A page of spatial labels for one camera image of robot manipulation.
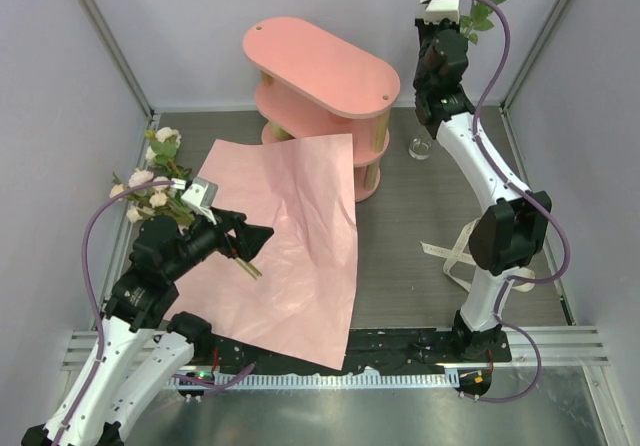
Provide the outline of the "pink flower bouquet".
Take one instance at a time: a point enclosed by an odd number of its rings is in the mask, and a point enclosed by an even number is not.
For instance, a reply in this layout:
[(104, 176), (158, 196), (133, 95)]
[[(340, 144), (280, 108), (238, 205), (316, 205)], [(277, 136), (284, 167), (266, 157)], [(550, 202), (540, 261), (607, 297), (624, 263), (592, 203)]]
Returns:
[(193, 210), (182, 198), (186, 189), (161, 185), (133, 191), (134, 187), (151, 182), (171, 180), (186, 183), (191, 175), (190, 169), (175, 162), (182, 138), (177, 129), (164, 127), (157, 131), (147, 130), (145, 138), (149, 145), (145, 152), (144, 166), (135, 168), (127, 182), (113, 175), (114, 186), (109, 196), (127, 193), (125, 199), (131, 205), (126, 215), (130, 223), (164, 214), (175, 219), (179, 226), (190, 226), (200, 210)]

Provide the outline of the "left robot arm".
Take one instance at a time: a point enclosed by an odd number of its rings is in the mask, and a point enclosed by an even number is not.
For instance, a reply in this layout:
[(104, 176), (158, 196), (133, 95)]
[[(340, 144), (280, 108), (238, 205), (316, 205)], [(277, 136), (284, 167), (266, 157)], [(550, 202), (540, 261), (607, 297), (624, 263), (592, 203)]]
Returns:
[(243, 213), (217, 208), (185, 231), (168, 216), (144, 221), (131, 265), (112, 288), (98, 339), (75, 384), (53, 417), (26, 431), (22, 444), (124, 444), (169, 379), (188, 363), (200, 365), (212, 355), (211, 324), (181, 312), (150, 355), (134, 363), (177, 299), (177, 280), (214, 253), (253, 272), (251, 260), (273, 234), (270, 227), (247, 223)]

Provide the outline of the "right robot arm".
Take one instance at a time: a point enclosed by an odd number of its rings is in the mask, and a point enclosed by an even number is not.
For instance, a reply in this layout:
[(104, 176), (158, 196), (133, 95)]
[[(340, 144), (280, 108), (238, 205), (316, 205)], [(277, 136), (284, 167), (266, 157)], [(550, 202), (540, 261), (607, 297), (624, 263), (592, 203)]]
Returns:
[(498, 316), (515, 277), (542, 249), (552, 202), (509, 169), (475, 120), (476, 109), (462, 87), (468, 40), (459, 25), (449, 19), (416, 20), (415, 25), (420, 42), (413, 80), (416, 116), (454, 159), (482, 211), (468, 242), (476, 269), (451, 337), (457, 357), (481, 361), (499, 342)]

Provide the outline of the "pink wrapping paper sheet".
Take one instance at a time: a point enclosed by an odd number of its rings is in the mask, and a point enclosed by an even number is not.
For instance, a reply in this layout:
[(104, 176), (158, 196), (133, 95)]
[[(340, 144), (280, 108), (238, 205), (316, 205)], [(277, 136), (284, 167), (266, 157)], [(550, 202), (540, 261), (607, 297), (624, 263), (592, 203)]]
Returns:
[(218, 186), (214, 207), (274, 234), (252, 261), (261, 277), (214, 254), (178, 280), (167, 314), (186, 311), (220, 336), (341, 369), (358, 265), (351, 135), (218, 139), (199, 174)]

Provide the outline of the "cream ribbon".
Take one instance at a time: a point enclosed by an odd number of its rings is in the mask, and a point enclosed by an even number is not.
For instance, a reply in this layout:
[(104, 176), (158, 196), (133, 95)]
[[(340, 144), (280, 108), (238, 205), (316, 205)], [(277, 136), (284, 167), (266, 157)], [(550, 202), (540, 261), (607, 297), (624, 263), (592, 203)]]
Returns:
[(462, 287), (467, 292), (470, 291), (471, 283), (454, 276), (451, 273), (451, 270), (458, 263), (463, 263), (470, 266), (476, 266), (475, 261), (473, 260), (472, 256), (466, 252), (466, 249), (469, 244), (471, 233), (473, 232), (478, 222), (479, 220), (475, 219), (467, 223), (461, 230), (458, 238), (456, 239), (451, 249), (421, 242), (421, 247), (425, 254), (444, 259), (444, 263), (442, 266), (443, 274), (447, 276), (449, 279), (451, 279), (452, 281), (454, 281), (457, 285)]

